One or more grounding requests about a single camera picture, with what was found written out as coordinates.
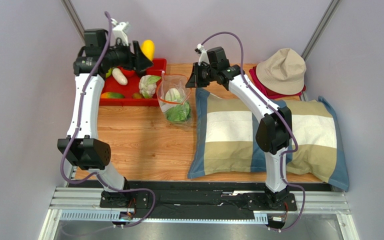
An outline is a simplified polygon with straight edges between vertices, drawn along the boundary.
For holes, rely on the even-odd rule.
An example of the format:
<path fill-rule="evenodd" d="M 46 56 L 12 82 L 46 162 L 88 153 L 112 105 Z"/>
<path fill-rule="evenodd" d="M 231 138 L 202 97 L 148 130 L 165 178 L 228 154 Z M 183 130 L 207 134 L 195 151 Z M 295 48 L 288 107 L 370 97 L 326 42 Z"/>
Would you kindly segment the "yellow bell pepper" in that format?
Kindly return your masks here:
<path fill-rule="evenodd" d="M 155 50 L 156 50 L 154 42 L 152 40 L 150 40 L 150 39 L 147 39 L 147 40 L 142 42 L 140 48 L 141 48 L 141 51 L 143 52 L 143 54 L 150 61 L 153 61 L 154 55 L 155 55 Z"/>

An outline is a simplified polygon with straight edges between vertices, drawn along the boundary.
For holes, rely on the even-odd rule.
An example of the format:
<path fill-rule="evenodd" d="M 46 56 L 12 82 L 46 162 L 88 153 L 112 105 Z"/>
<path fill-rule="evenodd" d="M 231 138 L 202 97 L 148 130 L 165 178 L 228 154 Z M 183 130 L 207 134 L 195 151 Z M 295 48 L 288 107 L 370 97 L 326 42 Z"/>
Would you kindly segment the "clear zip top bag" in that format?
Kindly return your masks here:
<path fill-rule="evenodd" d="M 160 110 L 165 119 L 174 125 L 192 124 L 191 89 L 186 88 L 188 77 L 181 74 L 161 72 L 161 81 L 156 89 Z"/>

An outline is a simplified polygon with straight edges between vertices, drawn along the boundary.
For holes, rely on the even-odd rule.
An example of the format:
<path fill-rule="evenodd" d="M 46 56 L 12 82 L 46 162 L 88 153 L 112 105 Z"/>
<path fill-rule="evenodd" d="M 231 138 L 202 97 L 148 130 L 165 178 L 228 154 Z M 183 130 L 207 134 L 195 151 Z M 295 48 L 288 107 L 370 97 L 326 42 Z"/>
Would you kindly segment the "green lettuce cabbage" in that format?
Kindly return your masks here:
<path fill-rule="evenodd" d="M 183 89 L 170 88 L 165 94 L 165 100 L 170 102 L 166 104 L 168 109 L 164 112 L 168 121 L 182 123 L 190 119 L 191 107 Z"/>

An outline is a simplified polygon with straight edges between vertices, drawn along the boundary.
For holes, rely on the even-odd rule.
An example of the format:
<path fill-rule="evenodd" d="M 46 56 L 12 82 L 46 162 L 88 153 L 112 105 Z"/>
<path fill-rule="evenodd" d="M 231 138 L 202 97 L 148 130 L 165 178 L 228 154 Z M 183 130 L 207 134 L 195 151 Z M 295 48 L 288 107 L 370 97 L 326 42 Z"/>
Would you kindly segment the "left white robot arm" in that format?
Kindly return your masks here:
<path fill-rule="evenodd" d="M 89 29 L 85 45 L 73 63 L 75 101 L 66 137 L 57 141 L 61 163 L 89 172 L 104 187 L 101 207 L 127 207 L 133 203 L 129 183 L 111 163 L 111 147 L 98 139 L 98 111 L 107 72 L 116 67 L 143 72 L 153 66 L 137 41 L 128 42 L 125 30 Z"/>

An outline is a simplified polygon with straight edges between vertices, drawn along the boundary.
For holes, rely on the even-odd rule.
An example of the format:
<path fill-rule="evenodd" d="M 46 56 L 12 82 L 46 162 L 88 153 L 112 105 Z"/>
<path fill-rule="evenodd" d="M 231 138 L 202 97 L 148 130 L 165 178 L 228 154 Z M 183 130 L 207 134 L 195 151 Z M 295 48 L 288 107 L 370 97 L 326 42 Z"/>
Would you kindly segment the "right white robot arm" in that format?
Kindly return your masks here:
<path fill-rule="evenodd" d="M 264 152 L 266 180 L 263 203 L 269 209 L 285 205 L 289 188 L 285 178 L 285 155 L 290 146 L 292 112 L 264 96 L 246 76 L 239 65 L 231 65 L 221 47 L 205 49 L 198 44 L 195 52 L 199 60 L 192 65 L 186 88 L 205 88 L 216 82 L 237 96 L 258 120 L 255 141 Z"/>

